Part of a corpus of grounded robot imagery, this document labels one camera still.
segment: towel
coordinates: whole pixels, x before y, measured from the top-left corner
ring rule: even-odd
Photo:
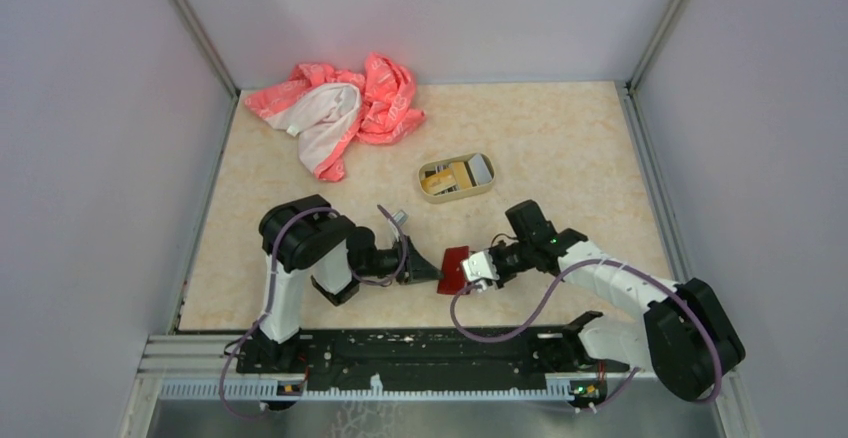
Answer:
[[[342,154],[354,138],[391,145],[424,122],[424,112],[410,108],[415,88],[409,70],[371,53],[364,75],[303,63],[245,105],[275,129],[298,136],[300,161],[315,177],[339,181],[346,174]]]

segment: gray wall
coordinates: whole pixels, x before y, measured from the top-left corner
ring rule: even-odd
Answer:
[[[424,82],[625,79],[669,0],[189,0],[236,84],[370,51]]]
[[[845,436],[848,0],[692,0],[639,99],[765,435]]]
[[[114,436],[228,98],[167,0],[0,6],[0,436]]]

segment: beige tray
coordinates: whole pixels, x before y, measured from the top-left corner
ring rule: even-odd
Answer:
[[[424,191],[424,188],[421,187],[421,180],[425,178],[424,172],[427,170],[435,169],[439,165],[445,165],[453,163],[454,161],[468,161],[472,156],[478,153],[468,153],[466,155],[454,156],[452,158],[447,158],[439,161],[431,161],[430,163],[425,163],[418,168],[418,191],[421,192],[421,196],[424,197],[430,203],[439,204],[446,203],[448,201],[461,200],[462,198],[468,198],[469,196],[479,195],[481,193],[485,193],[492,189],[495,186],[495,180],[497,179],[497,174],[495,174],[495,167],[492,165],[492,160],[485,153],[479,153],[483,156],[483,162],[486,163],[486,166],[489,167],[489,172],[492,174],[492,181],[486,183],[485,185],[475,186],[473,188],[469,188],[467,190],[459,190],[452,191],[450,193],[445,193],[443,195],[431,195]]]

